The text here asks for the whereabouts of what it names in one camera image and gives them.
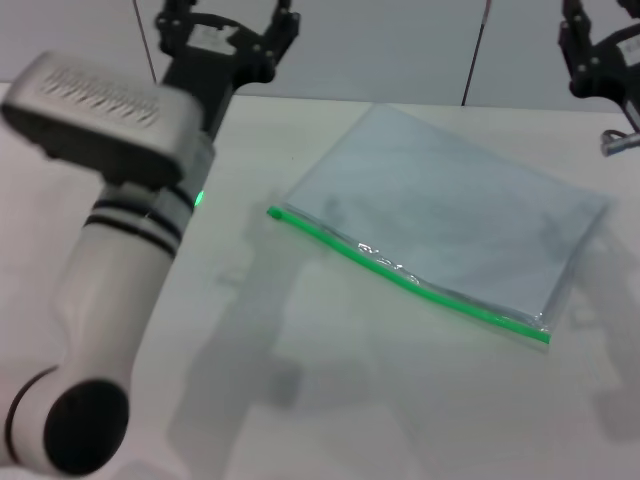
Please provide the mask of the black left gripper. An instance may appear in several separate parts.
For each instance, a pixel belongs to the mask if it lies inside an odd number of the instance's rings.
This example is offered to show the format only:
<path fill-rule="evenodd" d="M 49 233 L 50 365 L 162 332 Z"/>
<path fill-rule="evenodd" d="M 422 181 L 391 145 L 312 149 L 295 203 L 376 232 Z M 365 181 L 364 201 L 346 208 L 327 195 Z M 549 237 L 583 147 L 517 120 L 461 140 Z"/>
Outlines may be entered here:
<path fill-rule="evenodd" d="M 280 0 L 262 33 L 215 14 L 191 14 L 197 0 L 165 0 L 154 19 L 161 51 L 171 57 L 162 83 L 192 95 L 201 105 L 200 129 L 215 138 L 231 97 L 246 83 L 272 81 L 276 69 L 299 35 L 301 16 L 292 2 Z M 231 55 L 190 46 L 198 27 L 231 29 Z"/>

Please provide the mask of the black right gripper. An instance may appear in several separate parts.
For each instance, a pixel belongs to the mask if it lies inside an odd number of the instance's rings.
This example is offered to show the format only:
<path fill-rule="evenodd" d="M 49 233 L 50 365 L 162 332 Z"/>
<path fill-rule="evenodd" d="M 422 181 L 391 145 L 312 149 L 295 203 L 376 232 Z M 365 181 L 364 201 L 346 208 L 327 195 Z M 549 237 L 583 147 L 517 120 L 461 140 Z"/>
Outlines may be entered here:
<path fill-rule="evenodd" d="M 640 18 L 640 0 L 618 0 L 631 18 Z M 614 32 L 595 46 L 591 20 L 579 0 L 563 0 L 558 45 L 575 97 L 615 103 L 639 130 L 639 24 Z"/>

